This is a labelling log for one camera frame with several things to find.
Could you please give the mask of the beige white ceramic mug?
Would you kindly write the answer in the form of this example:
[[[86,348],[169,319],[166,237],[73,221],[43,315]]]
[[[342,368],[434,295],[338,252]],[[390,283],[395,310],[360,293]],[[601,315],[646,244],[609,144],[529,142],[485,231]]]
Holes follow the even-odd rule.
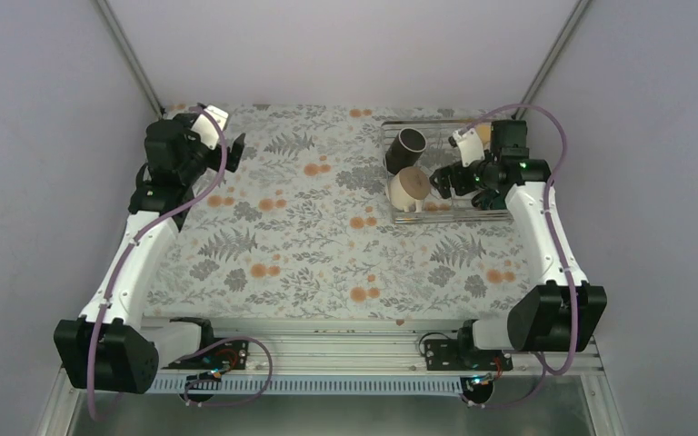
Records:
[[[386,185],[387,198],[396,211],[420,213],[431,192],[426,174],[419,168],[409,166],[398,172]]]

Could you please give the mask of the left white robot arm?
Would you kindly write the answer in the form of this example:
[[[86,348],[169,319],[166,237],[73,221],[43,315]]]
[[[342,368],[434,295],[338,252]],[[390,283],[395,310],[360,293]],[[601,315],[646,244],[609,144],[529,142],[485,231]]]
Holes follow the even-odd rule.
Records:
[[[226,146],[220,134],[227,118],[206,107],[147,127],[146,162],[117,253],[78,317],[55,328],[55,347],[77,389],[142,394],[158,370],[175,361],[203,368],[214,360],[217,345],[207,320],[175,318],[147,334],[141,328],[156,271],[200,199],[194,184],[208,170],[222,176],[238,168],[244,137]]]

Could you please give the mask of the black matte mug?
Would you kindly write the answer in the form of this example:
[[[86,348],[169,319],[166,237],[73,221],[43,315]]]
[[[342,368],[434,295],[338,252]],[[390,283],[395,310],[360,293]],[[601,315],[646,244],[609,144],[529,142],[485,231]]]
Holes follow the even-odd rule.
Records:
[[[398,174],[402,169],[414,166],[426,146],[426,138],[421,132],[414,128],[401,129],[384,155],[387,172]]]

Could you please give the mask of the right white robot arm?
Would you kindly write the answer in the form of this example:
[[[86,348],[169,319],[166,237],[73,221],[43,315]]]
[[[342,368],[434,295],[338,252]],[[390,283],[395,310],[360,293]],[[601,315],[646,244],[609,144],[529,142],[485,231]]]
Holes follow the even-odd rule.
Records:
[[[524,121],[499,120],[483,142],[476,127],[456,130],[448,142],[461,160],[436,170],[432,186],[444,198],[473,195],[479,209],[505,209],[528,262],[530,288],[504,316],[468,322],[455,349],[468,370],[488,362],[491,350],[581,352],[603,315],[607,296],[590,283],[565,236],[551,185],[552,171],[533,159]]]

